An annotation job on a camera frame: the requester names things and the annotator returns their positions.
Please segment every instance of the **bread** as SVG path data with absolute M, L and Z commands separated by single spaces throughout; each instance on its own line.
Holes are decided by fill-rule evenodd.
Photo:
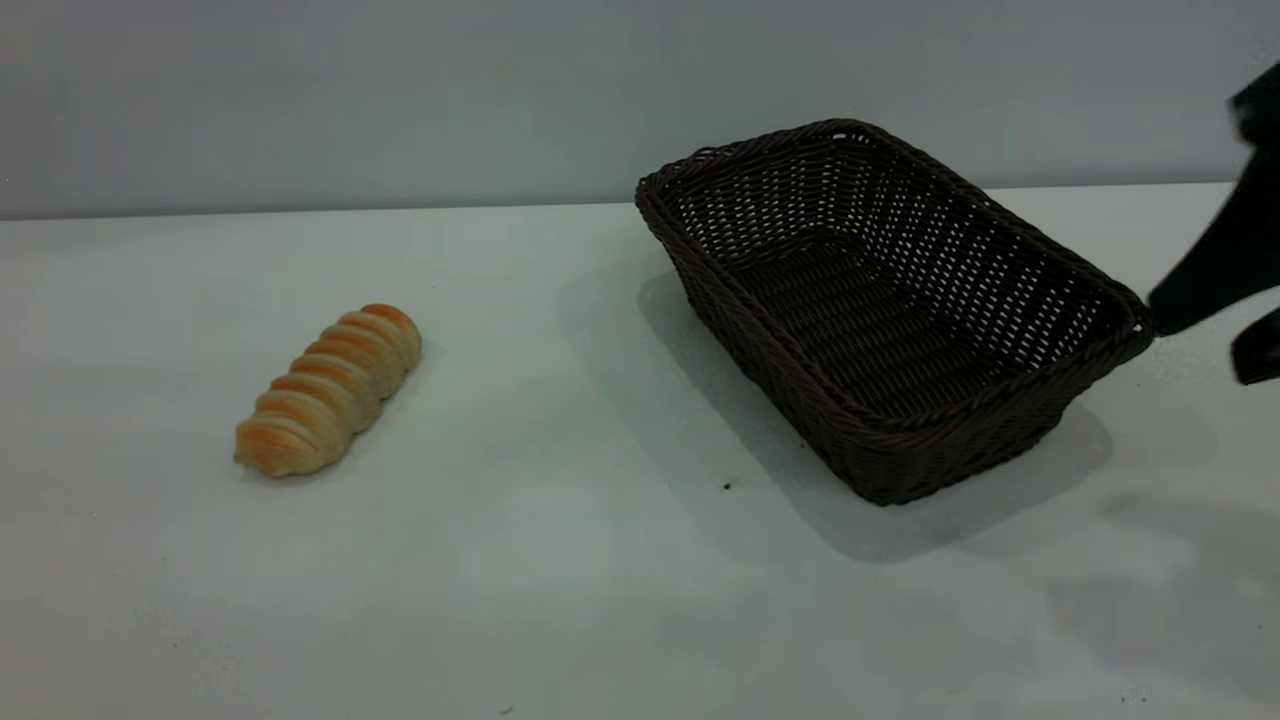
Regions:
M 339 460 L 422 355 L 422 336 L 390 305 L 347 313 L 320 333 L 236 427 L 236 461 L 280 478 Z

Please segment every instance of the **rectangular basket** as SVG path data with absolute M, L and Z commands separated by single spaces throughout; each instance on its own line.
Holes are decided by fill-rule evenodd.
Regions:
M 699 150 L 636 205 L 742 372 L 878 505 L 1025 452 L 1151 345 L 1129 288 L 856 120 Z

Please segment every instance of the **bread roll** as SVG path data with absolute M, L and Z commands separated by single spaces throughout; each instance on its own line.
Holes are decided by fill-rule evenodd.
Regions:
M 236 461 L 279 478 L 339 460 L 421 354 L 417 327 L 398 309 L 347 313 L 257 397 L 236 427 Z

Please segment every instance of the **dark brown wicker basket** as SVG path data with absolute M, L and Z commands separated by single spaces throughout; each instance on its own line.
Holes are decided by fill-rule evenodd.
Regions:
M 1029 450 L 1151 345 L 1129 288 L 856 120 L 699 150 L 636 205 L 742 372 L 879 505 Z

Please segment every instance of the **golden-brown crust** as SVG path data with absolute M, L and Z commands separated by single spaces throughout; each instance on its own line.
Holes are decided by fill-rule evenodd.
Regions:
M 360 424 L 356 432 L 364 430 L 374 423 L 381 411 L 378 402 L 378 393 L 374 392 L 374 379 L 369 373 L 361 370 L 342 357 L 333 355 L 303 355 L 289 365 L 289 374 L 315 375 L 338 383 L 343 389 L 356 398 Z
M 378 361 L 378 366 L 384 370 L 388 375 L 387 380 L 390 383 L 390 391 L 388 395 L 396 392 L 399 387 L 401 379 L 404 378 L 404 365 L 401 363 L 399 352 L 392 343 L 383 340 L 378 333 L 352 327 L 352 325 L 329 325 L 320 333 L 320 340 L 337 340 L 339 342 L 347 342 L 360 347 L 362 351 L 374 355 Z
M 404 334 L 404 332 L 396 325 L 396 323 L 388 320 L 387 318 L 370 313 L 347 313 L 338 320 L 338 325 L 360 328 L 383 338 L 387 343 L 396 348 L 396 354 L 401 360 L 401 368 L 403 368 L 404 372 L 412 370 L 413 365 L 417 364 L 417 357 L 413 355 L 413 343 Z
M 334 462 L 378 416 L 379 400 L 396 392 L 421 346 L 413 322 L 389 305 L 343 315 L 236 427 L 236 460 L 276 478 Z
M 252 416 L 236 425 L 236 461 L 273 478 L 314 473 L 323 468 L 324 452 L 315 437 L 287 418 Z
M 404 337 L 410 342 L 410 348 L 412 352 L 412 360 L 417 364 L 417 359 L 422 356 L 422 336 L 417 332 L 417 325 L 408 315 L 401 313 L 398 307 L 390 305 L 383 305 L 381 302 L 374 302 L 372 305 L 365 305 L 360 309 L 361 313 L 369 313 L 370 315 L 378 315 L 379 318 L 390 320 L 397 328 L 404 333 Z
M 323 377 L 307 373 L 289 373 L 288 375 L 280 375 L 271 380 L 271 389 L 287 389 L 293 392 L 302 392 L 310 395 L 320 402 L 324 402 L 329 410 L 333 411 L 334 416 L 338 418 L 338 424 L 346 430 L 348 436 L 356 434 L 367 425 L 365 424 L 365 415 L 360 410 L 360 401 L 356 396 L 342 387 L 342 384 Z

